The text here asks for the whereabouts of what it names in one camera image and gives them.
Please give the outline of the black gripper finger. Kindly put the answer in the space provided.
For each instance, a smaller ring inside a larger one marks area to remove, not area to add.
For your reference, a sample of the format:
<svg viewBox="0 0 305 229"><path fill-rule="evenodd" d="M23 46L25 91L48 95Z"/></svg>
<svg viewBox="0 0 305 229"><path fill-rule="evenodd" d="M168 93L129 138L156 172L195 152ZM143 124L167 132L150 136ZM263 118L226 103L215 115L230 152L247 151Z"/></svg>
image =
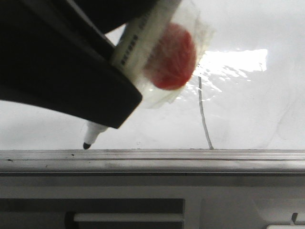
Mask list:
<svg viewBox="0 0 305 229"><path fill-rule="evenodd" d="M140 0L1 1L1 99L119 128L142 95L105 35L141 13Z"/></svg>

